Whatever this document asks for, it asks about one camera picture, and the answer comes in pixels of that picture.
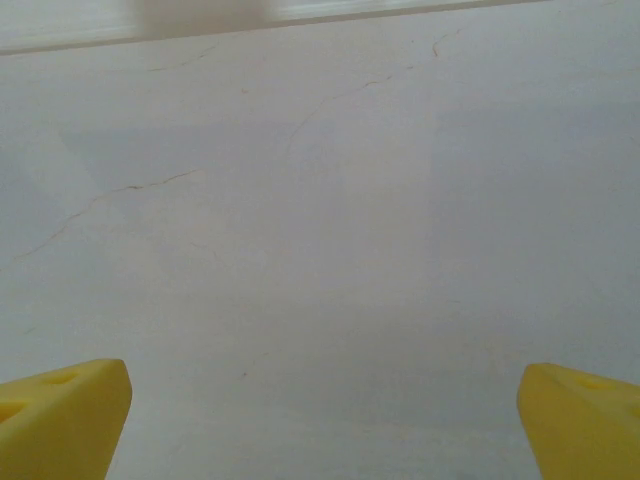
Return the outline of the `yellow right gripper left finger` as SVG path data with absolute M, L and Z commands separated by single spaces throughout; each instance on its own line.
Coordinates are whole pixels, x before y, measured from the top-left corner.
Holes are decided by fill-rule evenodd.
M 105 480 L 132 396 L 121 359 L 0 384 L 0 480 Z

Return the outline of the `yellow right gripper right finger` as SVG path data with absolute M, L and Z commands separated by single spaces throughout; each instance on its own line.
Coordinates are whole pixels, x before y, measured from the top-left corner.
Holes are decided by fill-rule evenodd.
M 640 385 L 531 364 L 517 408 L 543 480 L 640 480 Z

